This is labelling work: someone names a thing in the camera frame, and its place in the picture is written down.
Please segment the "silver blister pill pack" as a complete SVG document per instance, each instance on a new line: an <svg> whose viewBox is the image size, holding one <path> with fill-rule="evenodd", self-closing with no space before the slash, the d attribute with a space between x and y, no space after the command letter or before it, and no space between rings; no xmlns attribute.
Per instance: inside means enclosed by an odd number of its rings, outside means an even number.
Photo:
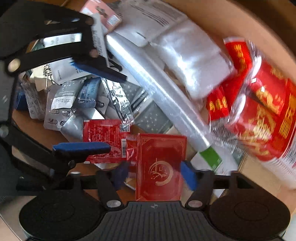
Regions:
<svg viewBox="0 0 296 241"><path fill-rule="evenodd" d="M47 105L44 118L44 128L60 131L71 117L71 110L76 97L81 90L86 77L69 80L62 85L52 85L47 93Z"/></svg>

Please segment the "clear plastic wrap roll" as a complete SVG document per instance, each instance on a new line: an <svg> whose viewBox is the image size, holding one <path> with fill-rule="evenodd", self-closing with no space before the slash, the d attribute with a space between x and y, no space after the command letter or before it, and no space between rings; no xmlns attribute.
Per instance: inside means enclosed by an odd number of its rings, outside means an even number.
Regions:
<svg viewBox="0 0 296 241"><path fill-rule="evenodd" d="M144 49L117 33L106 36L106 45L115 58L132 74L175 128L186 136L212 170L222 163L213 149L209 128L188 97L152 60Z"/></svg>

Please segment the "red paper cups pack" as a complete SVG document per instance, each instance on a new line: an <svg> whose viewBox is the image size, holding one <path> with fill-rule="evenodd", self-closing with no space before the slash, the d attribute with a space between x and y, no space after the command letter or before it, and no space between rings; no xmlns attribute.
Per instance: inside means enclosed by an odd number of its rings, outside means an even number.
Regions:
<svg viewBox="0 0 296 241"><path fill-rule="evenodd" d="M248 40L224 39L236 72L207 97L210 131L295 189L295 84Z"/></svg>

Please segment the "red gift box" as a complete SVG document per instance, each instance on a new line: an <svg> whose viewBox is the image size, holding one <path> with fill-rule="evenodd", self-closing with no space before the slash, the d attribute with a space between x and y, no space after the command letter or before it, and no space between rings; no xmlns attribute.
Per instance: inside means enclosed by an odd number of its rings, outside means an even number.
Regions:
<svg viewBox="0 0 296 241"><path fill-rule="evenodd" d="M186 158L187 138L180 135L141 133L137 136L136 201L178 201Z"/></svg>

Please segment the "pink card package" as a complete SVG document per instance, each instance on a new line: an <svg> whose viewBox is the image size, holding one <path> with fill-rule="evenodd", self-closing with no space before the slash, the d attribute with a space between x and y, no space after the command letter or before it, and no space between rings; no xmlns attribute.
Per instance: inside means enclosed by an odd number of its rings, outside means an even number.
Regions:
<svg viewBox="0 0 296 241"><path fill-rule="evenodd" d="M112 32L122 22L119 15L103 1L88 0L80 12L100 20L104 35Z"/></svg>

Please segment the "white zip bags pack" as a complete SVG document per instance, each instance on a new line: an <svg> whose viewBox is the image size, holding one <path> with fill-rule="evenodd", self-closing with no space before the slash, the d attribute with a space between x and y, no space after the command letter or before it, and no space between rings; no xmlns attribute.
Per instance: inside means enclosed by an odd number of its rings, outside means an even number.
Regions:
<svg viewBox="0 0 296 241"><path fill-rule="evenodd" d="M138 47L151 45L192 99L206 97L234 72L220 47L186 14L163 1L119 1L115 29Z"/></svg>

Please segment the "red sachet packet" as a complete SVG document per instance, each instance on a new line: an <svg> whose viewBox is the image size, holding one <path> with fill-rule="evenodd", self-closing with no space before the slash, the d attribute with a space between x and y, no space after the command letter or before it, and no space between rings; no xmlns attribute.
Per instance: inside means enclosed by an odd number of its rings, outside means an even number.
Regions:
<svg viewBox="0 0 296 241"><path fill-rule="evenodd" d="M104 142L111 146L111 151L106 154L90 155L86 159L92 164L120 163L129 161L136 164L130 125L124 125L120 120L84 120L84 142Z"/></svg>

